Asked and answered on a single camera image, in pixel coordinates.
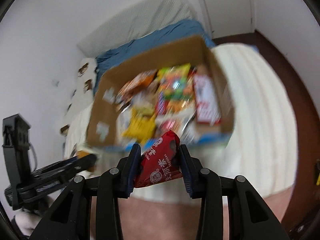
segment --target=bed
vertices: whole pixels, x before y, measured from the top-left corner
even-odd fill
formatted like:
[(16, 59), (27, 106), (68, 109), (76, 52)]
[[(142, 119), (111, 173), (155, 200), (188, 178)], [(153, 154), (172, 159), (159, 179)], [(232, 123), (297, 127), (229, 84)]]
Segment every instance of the bed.
[[(115, 15), (78, 43), (86, 58), (79, 66), (79, 87), (77, 85), (66, 114), (69, 116), (62, 125), (68, 126), (64, 158), (79, 150), (98, 154), (96, 171), (85, 176), (100, 175), (116, 166), (127, 153), (106, 152), (90, 147), (85, 141), (94, 93), (101, 76), (140, 52), (193, 34), (202, 36), (221, 64), (231, 86), (236, 115), (228, 142), (191, 149), (191, 155), (220, 176), (244, 175), (264, 198), (290, 188), (297, 166), (297, 128), (281, 81), (250, 46), (215, 46), (196, 20), (187, 0), (142, 1)], [(88, 79), (92, 80), (91, 86), (86, 84)], [(82, 100), (82, 94), (88, 91), (90, 97)], [(199, 201), (189, 198), (181, 179), (135, 189), (132, 197), (199, 205)]]

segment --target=red snack package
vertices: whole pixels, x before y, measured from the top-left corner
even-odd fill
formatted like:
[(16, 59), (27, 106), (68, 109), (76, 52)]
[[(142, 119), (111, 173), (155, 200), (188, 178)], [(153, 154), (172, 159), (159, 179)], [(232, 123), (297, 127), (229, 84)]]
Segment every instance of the red snack package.
[(134, 187), (147, 187), (182, 178), (176, 155), (179, 145), (180, 139), (173, 131), (162, 135), (141, 156), (140, 172), (134, 180)]

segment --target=white pillow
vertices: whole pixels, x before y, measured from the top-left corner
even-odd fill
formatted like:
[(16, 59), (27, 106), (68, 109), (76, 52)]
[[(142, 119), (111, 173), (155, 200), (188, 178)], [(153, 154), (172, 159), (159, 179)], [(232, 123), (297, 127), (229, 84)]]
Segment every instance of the white pillow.
[(114, 15), (77, 45), (87, 57), (115, 49), (183, 19), (196, 18), (187, 0), (143, 0)]

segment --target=colorful snack bag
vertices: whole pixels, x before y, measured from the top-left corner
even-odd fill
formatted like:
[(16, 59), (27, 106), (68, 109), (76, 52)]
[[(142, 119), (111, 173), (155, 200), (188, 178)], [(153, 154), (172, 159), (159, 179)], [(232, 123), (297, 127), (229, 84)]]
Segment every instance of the colorful snack bag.
[(143, 90), (131, 98), (130, 104), (141, 116), (153, 116), (155, 107), (153, 105), (153, 95), (147, 90)]
[(141, 156), (140, 171), (134, 180), (134, 187), (147, 187), (182, 178), (177, 156), (179, 145), (180, 139), (173, 131), (162, 135)]
[(165, 114), (167, 112), (168, 101), (165, 100), (162, 91), (158, 93), (158, 100), (156, 103), (156, 114)]
[(147, 88), (153, 81), (156, 70), (149, 70), (141, 72), (138, 74), (132, 81), (127, 82), (119, 91), (116, 96), (116, 102), (120, 103), (121, 101), (131, 98), (133, 95), (139, 93), (143, 89)]
[(158, 71), (157, 78), (160, 79), (158, 92), (162, 91), (166, 100), (181, 100), (184, 98), (183, 91), (187, 86), (190, 67), (191, 65), (188, 63)]
[(196, 114), (198, 123), (211, 126), (219, 123), (221, 116), (211, 79), (206, 75), (195, 74), (193, 86), (196, 98)]
[(193, 97), (193, 76), (189, 77), (185, 88), (183, 89), (183, 98), (190, 99)]
[(159, 137), (169, 130), (173, 131), (175, 134), (179, 134), (181, 130), (181, 120), (176, 118), (163, 121), (156, 129), (155, 137)]
[(183, 109), (191, 106), (194, 100), (170, 100), (167, 104), (167, 114), (175, 114), (181, 112)]
[(121, 134), (121, 136), (134, 138), (139, 143), (145, 144), (150, 138), (153, 138), (155, 133), (155, 116), (151, 118), (141, 117), (134, 107), (131, 110), (131, 115), (129, 127)]

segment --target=yellow snack bag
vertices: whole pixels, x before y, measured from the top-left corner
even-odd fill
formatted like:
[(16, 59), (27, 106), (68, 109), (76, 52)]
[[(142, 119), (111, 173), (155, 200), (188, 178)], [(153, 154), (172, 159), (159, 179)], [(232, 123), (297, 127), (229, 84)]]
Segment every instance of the yellow snack bag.
[(122, 133), (123, 137), (134, 138), (139, 143), (146, 143), (153, 138), (156, 129), (155, 115), (151, 118), (141, 117), (133, 107), (131, 110), (131, 120), (129, 127)]

